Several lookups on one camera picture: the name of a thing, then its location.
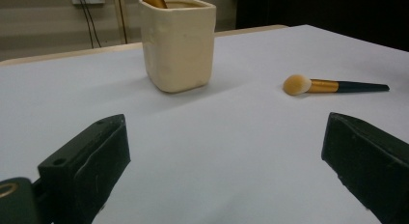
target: brush handle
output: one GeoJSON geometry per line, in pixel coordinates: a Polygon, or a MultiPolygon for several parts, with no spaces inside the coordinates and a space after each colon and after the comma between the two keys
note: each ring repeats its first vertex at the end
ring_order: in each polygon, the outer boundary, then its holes
{"type": "Polygon", "coordinates": [[[337,93],[389,91],[389,86],[364,82],[339,81],[337,93]]]}

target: white table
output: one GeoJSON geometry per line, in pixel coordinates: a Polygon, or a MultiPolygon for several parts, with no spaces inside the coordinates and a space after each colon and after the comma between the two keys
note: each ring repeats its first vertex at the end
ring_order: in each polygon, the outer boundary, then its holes
{"type": "Polygon", "coordinates": [[[132,162],[94,223],[373,224],[320,158],[338,112],[409,142],[409,53],[298,26],[216,39],[209,84],[164,94],[141,48],[0,68],[0,181],[91,123],[124,114],[132,162]],[[384,83],[386,93],[302,95],[284,80],[384,83]]]}

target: brush holder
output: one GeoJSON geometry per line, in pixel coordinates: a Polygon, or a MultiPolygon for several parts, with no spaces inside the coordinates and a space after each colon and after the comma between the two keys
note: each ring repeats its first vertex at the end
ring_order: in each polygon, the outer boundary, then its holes
{"type": "Polygon", "coordinates": [[[139,1],[147,74],[164,92],[201,87],[211,76],[216,7],[200,0],[165,2],[168,9],[139,1]]]}

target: brush bristles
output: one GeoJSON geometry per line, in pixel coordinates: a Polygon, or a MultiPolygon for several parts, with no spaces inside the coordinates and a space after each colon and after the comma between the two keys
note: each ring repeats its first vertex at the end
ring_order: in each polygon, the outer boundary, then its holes
{"type": "Polygon", "coordinates": [[[310,90],[312,83],[310,78],[294,74],[284,82],[283,90],[291,96],[297,96],[310,90]]]}

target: cream ceramic holder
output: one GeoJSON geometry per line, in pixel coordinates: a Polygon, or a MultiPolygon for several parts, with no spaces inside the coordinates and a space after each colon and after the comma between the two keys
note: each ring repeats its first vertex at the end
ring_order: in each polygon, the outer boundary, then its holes
{"type": "Polygon", "coordinates": [[[216,7],[200,0],[140,3],[142,44],[150,80],[176,93],[205,85],[213,65],[216,7]]]}

